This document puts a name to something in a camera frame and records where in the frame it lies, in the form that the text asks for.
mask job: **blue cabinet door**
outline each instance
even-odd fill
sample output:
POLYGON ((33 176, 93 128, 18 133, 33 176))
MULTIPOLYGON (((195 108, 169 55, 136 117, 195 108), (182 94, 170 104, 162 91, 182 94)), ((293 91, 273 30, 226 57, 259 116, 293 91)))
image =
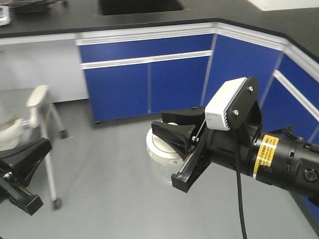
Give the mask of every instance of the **blue cabinet door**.
POLYGON ((147 64, 85 70, 94 122, 148 113, 147 64))
POLYGON ((217 36, 204 105, 225 81, 250 76, 258 80, 260 100, 280 54, 278 50, 217 36))
POLYGON ((200 106, 208 57, 151 64, 152 113, 200 106))
POLYGON ((317 120, 292 96, 286 88, 274 79, 263 105, 263 131, 280 129, 290 124, 293 134, 310 138, 316 129, 317 120))
POLYGON ((279 71, 319 109, 319 82, 298 66, 288 56, 284 56, 279 71))

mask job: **white cabinet trim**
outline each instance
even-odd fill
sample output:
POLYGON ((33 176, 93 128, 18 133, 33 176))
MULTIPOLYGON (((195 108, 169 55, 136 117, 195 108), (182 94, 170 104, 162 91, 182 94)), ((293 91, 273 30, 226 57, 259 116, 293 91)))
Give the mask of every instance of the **white cabinet trim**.
POLYGON ((316 61, 291 43, 284 53, 319 83, 319 64, 316 61))
POLYGON ((188 30, 164 30, 162 32, 149 32, 149 33, 135 33, 130 35, 114 35, 107 37, 95 37, 78 39, 75 44, 81 45, 95 45, 95 44, 105 44, 114 42, 127 42, 127 41, 142 41, 150 39, 163 39, 171 37, 181 37, 181 36, 193 36, 193 35, 204 35, 213 34, 214 28, 202 28, 202 29, 188 29, 188 30))
POLYGON ((292 94, 296 100, 319 122, 319 110, 278 70, 274 77, 292 94))
POLYGON ((218 35, 235 38, 238 40, 250 42, 256 45, 282 51, 288 40, 279 36, 270 35, 264 32, 254 31, 243 27, 228 25, 219 22, 216 26, 218 35))
POLYGON ((88 62, 88 63, 82 63, 81 69, 86 70, 86 69, 95 69, 95 68, 103 68, 103 67, 145 64, 145 63, 158 62, 158 61, 170 61, 170 60, 178 60, 178 59, 211 56, 212 54, 213 54, 213 51, 208 50, 208 51, 195 51, 195 52, 120 59, 120 60, 111 60, 111 61, 88 62))

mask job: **laboratory bench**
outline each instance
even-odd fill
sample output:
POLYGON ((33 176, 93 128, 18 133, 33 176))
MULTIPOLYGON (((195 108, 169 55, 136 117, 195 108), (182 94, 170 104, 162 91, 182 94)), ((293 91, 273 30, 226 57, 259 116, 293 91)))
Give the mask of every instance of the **laboratory bench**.
POLYGON ((292 124, 319 143, 319 8, 180 3, 183 10, 102 15, 98 1, 71 0, 11 14, 0 27, 0 90, 49 84, 55 102, 89 98, 100 122, 206 106, 225 81, 254 76, 264 130, 292 124))

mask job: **blue cabinet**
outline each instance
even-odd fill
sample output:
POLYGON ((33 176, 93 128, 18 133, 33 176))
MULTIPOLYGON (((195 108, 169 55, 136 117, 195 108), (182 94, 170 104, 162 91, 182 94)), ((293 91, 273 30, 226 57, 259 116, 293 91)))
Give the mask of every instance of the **blue cabinet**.
POLYGON ((148 65, 84 70, 94 122, 148 113, 148 65))
POLYGON ((200 106, 208 57, 151 64, 152 113, 200 106))
POLYGON ((298 66, 288 56, 284 56, 279 71, 319 109, 319 82, 298 66))
POLYGON ((213 34, 80 45, 82 62, 159 56, 210 50, 213 34))
POLYGON ((259 99, 272 76, 281 52, 271 48, 219 35, 215 50, 204 105, 228 80, 254 76, 259 83, 259 99))
POLYGON ((263 105, 263 131, 272 131, 290 124, 293 134, 308 140, 318 125, 317 120, 274 79, 263 105))

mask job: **white wall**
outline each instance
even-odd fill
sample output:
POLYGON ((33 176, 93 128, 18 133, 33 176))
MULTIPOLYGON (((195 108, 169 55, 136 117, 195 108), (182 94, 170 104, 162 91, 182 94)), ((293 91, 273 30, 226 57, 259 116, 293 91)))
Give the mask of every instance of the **white wall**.
POLYGON ((319 7, 319 0, 247 0, 262 11, 319 7))

